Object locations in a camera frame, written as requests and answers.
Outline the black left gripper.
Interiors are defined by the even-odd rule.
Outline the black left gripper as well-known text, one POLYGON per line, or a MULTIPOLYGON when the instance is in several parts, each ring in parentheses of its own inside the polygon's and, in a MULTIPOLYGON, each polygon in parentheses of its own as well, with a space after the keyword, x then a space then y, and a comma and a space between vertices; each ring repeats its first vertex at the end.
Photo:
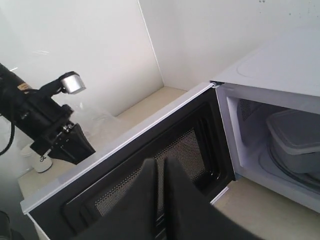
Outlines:
POLYGON ((71 123, 72 110, 58 105, 39 90, 7 90, 7 120, 10 122, 9 149, 17 127, 33 140, 31 149, 40 156, 49 153, 74 165, 96 151, 84 135, 81 126, 71 123))

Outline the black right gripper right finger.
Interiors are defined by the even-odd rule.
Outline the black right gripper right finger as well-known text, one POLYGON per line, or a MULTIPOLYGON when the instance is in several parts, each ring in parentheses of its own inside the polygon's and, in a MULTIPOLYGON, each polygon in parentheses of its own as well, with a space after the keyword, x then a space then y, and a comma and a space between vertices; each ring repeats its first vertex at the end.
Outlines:
POLYGON ((240 180, 216 204, 195 187, 178 160, 164 162, 164 212, 169 240, 317 240, 320 215, 240 180))

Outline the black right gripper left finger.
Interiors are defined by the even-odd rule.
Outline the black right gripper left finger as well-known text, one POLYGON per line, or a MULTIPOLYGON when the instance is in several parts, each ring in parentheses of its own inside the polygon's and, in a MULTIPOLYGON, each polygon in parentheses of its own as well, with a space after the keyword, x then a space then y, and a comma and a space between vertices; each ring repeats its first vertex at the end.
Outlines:
POLYGON ((86 240, 153 240, 157 217, 157 164, 146 159, 131 188, 85 233, 86 240))

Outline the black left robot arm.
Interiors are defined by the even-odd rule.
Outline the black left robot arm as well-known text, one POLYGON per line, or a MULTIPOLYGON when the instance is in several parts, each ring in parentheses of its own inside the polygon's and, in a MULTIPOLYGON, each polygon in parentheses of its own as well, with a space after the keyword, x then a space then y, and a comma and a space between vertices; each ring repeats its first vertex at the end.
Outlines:
POLYGON ((39 89, 30 87, 4 65, 0 66, 0 114, 10 122, 6 153, 14 141, 15 129, 32 139, 30 148, 40 156, 78 164, 95 153, 81 126, 70 118, 73 109, 59 105, 53 96, 78 94, 85 90, 80 75, 69 71, 39 89))

